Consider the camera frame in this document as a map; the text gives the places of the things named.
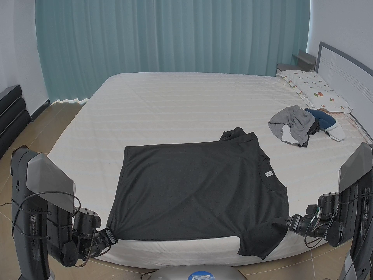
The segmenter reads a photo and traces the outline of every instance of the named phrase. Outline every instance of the teal curtain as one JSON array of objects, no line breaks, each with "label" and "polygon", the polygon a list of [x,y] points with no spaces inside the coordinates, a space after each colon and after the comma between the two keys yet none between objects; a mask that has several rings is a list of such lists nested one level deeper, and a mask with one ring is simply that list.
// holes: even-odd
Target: teal curtain
[{"label": "teal curtain", "polygon": [[275,75],[307,45],[310,0],[36,0],[51,101],[123,72]]}]

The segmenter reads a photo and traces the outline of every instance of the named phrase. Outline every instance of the blue sticker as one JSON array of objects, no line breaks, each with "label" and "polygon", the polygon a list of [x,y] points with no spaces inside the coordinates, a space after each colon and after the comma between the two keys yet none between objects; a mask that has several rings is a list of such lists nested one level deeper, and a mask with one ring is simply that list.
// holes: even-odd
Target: blue sticker
[{"label": "blue sticker", "polygon": [[198,272],[192,273],[188,277],[188,280],[215,280],[215,277],[209,272],[198,271]]}]

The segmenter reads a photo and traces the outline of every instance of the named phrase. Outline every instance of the bed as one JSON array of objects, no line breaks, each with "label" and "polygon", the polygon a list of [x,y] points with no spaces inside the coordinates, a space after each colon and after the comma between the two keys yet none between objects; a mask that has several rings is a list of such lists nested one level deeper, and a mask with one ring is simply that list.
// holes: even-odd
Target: bed
[{"label": "bed", "polygon": [[[268,128],[268,120],[287,106],[305,103],[279,77],[220,73],[127,73],[110,77],[65,129],[48,157],[76,184],[84,207],[99,213],[105,227],[123,165],[124,147],[148,144],[191,143],[219,140],[223,131],[241,127],[254,132],[270,157],[278,179],[287,187],[290,215],[304,214],[319,196],[338,190],[338,170],[362,141],[370,140],[372,128],[364,119],[372,109],[372,80],[357,79],[356,63],[344,72],[364,83],[364,103],[348,100],[348,82],[335,83],[339,66],[351,58],[320,44],[319,74],[354,107],[352,115],[333,114],[346,134],[344,142],[316,133],[307,148],[287,145]],[[360,117],[359,123],[354,119]],[[288,232],[266,261],[307,251],[303,237]],[[240,256],[238,237],[184,241],[120,240],[100,259],[142,268],[170,265],[245,265],[262,261]]]}]

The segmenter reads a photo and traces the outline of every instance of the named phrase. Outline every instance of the white wall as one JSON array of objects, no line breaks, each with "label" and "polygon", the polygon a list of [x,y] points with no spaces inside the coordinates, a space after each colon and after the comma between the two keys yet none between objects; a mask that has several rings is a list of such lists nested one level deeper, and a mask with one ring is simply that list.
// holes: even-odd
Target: white wall
[{"label": "white wall", "polygon": [[316,57],[320,41],[373,69],[373,0],[311,0],[307,51]]},{"label": "white wall", "polygon": [[46,100],[35,29],[35,0],[0,0],[0,91],[20,84],[30,115]]}]

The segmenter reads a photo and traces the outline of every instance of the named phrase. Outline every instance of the floral pillow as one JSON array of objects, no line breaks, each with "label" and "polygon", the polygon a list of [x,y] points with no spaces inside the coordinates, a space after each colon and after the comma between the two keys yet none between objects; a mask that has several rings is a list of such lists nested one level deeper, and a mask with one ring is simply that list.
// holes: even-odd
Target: floral pillow
[{"label": "floral pillow", "polygon": [[310,109],[350,113],[352,108],[316,72],[283,71],[278,74],[299,94]]}]

